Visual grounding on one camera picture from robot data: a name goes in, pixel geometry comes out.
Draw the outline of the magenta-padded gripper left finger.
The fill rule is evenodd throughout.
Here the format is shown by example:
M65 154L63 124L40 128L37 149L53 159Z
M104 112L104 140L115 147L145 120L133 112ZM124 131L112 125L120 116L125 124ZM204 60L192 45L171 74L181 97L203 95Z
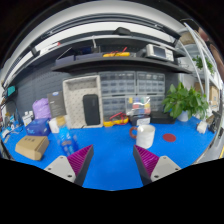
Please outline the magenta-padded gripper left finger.
M93 154L93 146L86 146L68 157L57 157L45 168L45 171L82 186Z

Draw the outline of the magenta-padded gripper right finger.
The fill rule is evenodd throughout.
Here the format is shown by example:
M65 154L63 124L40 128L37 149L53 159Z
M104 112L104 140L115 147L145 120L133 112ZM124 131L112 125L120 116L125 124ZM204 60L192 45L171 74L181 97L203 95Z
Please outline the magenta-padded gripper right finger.
M133 156L143 185L148 185L180 170L168 156L158 157L152 152L135 145Z

